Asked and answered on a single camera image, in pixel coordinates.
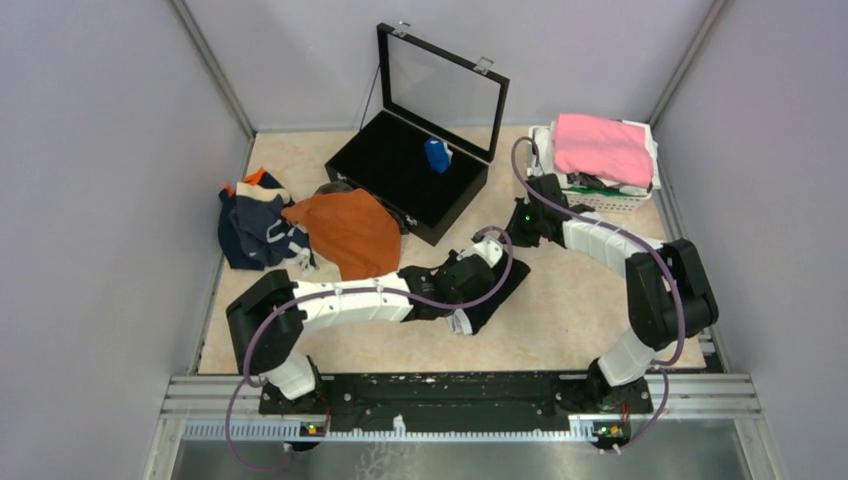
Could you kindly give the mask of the royal blue underwear white trim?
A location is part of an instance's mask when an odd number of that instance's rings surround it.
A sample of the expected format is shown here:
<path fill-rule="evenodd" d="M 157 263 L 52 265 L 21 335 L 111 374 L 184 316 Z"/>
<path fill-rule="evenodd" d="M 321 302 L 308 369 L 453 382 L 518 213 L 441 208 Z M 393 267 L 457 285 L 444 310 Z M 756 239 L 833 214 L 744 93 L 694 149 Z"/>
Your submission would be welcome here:
<path fill-rule="evenodd" d="M 424 144 L 425 155 L 430 168 L 437 173 L 445 173 L 451 163 L 453 151 L 447 142 L 430 137 Z"/>

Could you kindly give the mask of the black underwear white trim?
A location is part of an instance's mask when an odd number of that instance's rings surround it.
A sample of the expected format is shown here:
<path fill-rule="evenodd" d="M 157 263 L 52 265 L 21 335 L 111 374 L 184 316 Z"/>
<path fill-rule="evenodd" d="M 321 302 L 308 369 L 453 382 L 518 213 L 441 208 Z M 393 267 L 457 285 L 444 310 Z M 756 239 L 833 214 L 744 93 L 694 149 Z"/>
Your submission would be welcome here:
<path fill-rule="evenodd" d="M 526 263 L 514 260 L 504 284 L 491 298 L 480 305 L 458 309 L 446 318 L 450 330 L 457 335 L 478 334 L 530 272 L 531 268 Z"/>

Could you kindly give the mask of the black display case glass lid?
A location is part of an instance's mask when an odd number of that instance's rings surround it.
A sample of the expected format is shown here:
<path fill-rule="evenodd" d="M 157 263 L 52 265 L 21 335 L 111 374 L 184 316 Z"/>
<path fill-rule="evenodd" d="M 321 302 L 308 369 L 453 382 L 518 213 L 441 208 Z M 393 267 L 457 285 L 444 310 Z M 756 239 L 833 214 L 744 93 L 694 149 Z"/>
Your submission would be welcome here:
<path fill-rule="evenodd" d="M 368 191 L 412 234 L 436 245 L 487 182 L 510 81 L 492 60 L 468 60 L 403 26 L 380 23 L 376 39 L 381 108 L 325 170 Z M 443 174 L 428 164 L 430 137 L 453 151 Z"/>

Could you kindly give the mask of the orange underwear cream waistband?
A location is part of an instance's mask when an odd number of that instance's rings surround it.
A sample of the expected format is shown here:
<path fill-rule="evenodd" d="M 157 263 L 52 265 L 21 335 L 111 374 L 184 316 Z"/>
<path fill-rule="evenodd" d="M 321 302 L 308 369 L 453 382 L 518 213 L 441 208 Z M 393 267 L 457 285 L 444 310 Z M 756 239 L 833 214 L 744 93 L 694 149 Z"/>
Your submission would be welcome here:
<path fill-rule="evenodd" d="M 399 225 L 363 189 L 314 195 L 283 208 L 282 216 L 306 229 L 313 250 L 334 263 L 345 281 L 386 275 L 399 267 Z"/>

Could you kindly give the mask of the olive grey underwear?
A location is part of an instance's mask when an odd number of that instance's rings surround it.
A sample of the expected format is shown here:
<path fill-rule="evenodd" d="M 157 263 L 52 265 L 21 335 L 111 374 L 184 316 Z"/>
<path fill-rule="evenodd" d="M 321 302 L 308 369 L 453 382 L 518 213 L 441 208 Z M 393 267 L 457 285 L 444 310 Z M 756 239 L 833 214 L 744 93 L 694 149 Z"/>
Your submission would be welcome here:
<path fill-rule="evenodd" d="M 347 193 L 354 191 L 355 188 L 351 185 L 347 184 L 344 181 L 336 180 L 325 183 L 318 187 L 315 191 L 315 195 L 326 195 L 333 193 Z"/>

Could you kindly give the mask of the dark blue underwear cream waistband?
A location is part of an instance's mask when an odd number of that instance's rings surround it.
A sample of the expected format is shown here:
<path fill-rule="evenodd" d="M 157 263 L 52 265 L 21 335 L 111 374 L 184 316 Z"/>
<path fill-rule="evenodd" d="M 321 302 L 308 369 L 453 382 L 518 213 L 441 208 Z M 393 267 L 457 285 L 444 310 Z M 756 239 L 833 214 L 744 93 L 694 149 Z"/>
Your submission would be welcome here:
<path fill-rule="evenodd" d="M 248 258 L 263 267 L 298 266 L 311 272 L 314 260 L 306 230 L 282 215 L 293 204 L 285 188 L 239 182 L 230 220 Z"/>

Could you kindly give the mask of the navy underwear orange waistband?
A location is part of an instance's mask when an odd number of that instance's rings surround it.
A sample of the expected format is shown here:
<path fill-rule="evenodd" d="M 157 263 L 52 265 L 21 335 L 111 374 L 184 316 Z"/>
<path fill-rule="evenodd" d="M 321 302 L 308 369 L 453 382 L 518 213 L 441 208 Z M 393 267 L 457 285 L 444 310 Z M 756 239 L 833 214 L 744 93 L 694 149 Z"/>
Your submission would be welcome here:
<path fill-rule="evenodd" d="M 264 265 L 249 258 L 242 250 L 239 235 L 229 218 L 235 208 L 236 190 L 231 185 L 225 184 L 218 192 L 218 199 L 221 202 L 221 209 L 218 217 L 217 238 L 228 265 L 234 270 L 262 271 Z"/>

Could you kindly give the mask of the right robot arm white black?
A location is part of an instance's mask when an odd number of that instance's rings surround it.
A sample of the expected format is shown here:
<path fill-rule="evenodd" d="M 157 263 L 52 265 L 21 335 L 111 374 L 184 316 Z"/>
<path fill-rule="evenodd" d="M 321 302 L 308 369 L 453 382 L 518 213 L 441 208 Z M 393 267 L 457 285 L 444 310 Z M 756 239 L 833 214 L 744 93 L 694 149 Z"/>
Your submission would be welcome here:
<path fill-rule="evenodd" d="M 657 355 L 699 334 L 719 317 L 699 252 L 686 239 L 662 242 L 609 222 L 594 209 L 568 203 L 555 175 L 525 180 L 527 197 L 516 203 L 508 225 L 515 242 L 540 239 L 581 252 L 626 283 L 629 327 L 587 369 L 578 406 L 612 412 L 625 402 Z"/>

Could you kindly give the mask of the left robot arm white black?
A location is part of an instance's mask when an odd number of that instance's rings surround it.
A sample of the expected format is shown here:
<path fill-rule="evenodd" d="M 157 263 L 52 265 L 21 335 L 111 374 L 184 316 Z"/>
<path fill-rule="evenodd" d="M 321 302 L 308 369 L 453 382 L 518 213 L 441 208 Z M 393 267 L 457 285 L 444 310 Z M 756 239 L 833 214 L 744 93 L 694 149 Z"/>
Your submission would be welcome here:
<path fill-rule="evenodd" d="M 456 335 L 476 335 L 529 272 L 507 245 L 486 235 L 435 268 L 323 283 L 271 271 L 226 309 L 238 372 L 254 386 L 275 387 L 292 410 L 308 413 L 319 404 L 321 388 L 312 360 L 293 351 L 301 336 L 353 323 L 437 319 Z"/>

